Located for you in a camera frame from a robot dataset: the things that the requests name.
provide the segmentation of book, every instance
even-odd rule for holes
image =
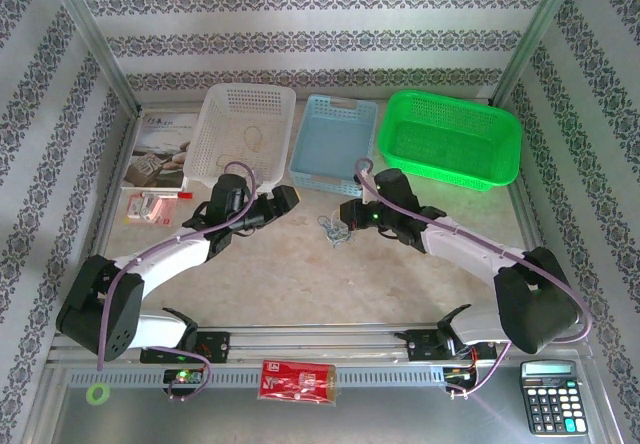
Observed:
[[[183,167],[197,120],[197,113],[145,114],[122,187],[184,191]]]

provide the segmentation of white wall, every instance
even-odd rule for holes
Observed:
[[[142,102],[217,82],[491,97],[540,0],[86,0]]]
[[[0,443],[19,442],[128,116],[60,0],[0,0]]]
[[[626,442],[640,442],[638,0],[565,0],[508,108],[547,246],[595,318],[596,362]]]

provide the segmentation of red package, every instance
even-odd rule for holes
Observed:
[[[336,366],[264,361],[258,399],[336,404]]]

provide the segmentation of rectangular basket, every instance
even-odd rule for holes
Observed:
[[[369,157],[378,105],[312,95],[304,110],[289,173],[296,186],[358,197],[355,164]]]
[[[419,91],[391,97],[378,135],[389,167],[479,191],[513,182],[521,141],[507,111]]]
[[[296,93],[286,87],[211,87],[189,146],[185,176],[213,187],[228,162],[242,161],[256,173],[259,191],[271,191],[284,175],[295,105]]]

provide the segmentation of light blue plastic basket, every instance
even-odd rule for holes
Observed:
[[[355,164],[371,156],[377,114],[375,102],[310,96],[289,164],[293,183],[360,196],[353,180]]]

